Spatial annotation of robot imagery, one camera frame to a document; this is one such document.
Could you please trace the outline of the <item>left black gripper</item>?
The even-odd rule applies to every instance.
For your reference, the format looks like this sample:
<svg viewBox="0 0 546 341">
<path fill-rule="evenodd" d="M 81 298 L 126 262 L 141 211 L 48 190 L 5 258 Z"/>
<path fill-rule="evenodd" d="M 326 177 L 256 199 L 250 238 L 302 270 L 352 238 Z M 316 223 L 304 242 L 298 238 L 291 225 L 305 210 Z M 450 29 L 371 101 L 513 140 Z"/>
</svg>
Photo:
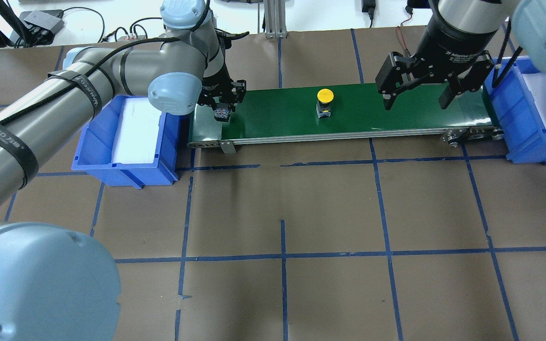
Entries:
<svg viewBox="0 0 546 341">
<path fill-rule="evenodd" d="M 218 104 L 229 104 L 230 112 L 236 112 L 237 106 L 243 103 L 246 95 L 245 80 L 233 80 L 226 65 L 212 76 L 202 80 L 200 105 L 210 106 L 214 114 L 218 112 Z"/>
</svg>

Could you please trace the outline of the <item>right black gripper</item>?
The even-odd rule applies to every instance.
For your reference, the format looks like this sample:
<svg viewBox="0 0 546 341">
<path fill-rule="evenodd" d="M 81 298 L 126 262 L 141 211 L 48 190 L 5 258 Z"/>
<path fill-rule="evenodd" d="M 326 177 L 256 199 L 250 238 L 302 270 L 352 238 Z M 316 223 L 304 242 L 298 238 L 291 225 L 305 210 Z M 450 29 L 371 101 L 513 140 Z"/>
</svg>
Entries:
<svg viewBox="0 0 546 341">
<path fill-rule="evenodd" d="M 447 83 L 438 98 L 442 109 L 463 92 L 479 90 L 492 71 L 486 47 L 494 35 L 459 30 L 433 15 L 414 54 L 390 52 L 383 62 L 375 84 L 385 110 L 392 109 L 397 95 L 421 84 Z"/>
</svg>

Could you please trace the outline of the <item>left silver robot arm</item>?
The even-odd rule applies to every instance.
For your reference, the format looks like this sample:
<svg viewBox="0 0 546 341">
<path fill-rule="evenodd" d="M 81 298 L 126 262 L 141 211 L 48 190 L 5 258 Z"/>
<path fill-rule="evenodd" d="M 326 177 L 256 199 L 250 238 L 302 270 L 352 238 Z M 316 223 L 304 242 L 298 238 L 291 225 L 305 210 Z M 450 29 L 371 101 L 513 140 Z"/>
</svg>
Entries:
<svg viewBox="0 0 546 341">
<path fill-rule="evenodd" d="M 0 111 L 0 205 L 114 97 L 144 96 L 187 115 L 219 97 L 240 103 L 208 0 L 165 0 L 157 51 L 71 50 L 65 67 Z M 0 341 L 110 341 L 121 292 L 115 261 L 95 238 L 49 223 L 0 221 Z"/>
</svg>

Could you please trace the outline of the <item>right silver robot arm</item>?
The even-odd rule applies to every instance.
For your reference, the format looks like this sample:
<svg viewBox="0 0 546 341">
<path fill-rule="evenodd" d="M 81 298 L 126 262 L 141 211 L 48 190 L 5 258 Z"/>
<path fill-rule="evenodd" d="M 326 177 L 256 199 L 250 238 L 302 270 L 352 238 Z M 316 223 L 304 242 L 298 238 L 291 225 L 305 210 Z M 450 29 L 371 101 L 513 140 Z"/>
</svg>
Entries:
<svg viewBox="0 0 546 341">
<path fill-rule="evenodd" d="M 488 76 L 497 87 L 522 52 L 546 73 L 546 0 L 431 0 L 429 8 L 414 54 L 391 52 L 375 78 L 386 110 L 423 84 L 446 84 L 442 109 Z"/>
</svg>

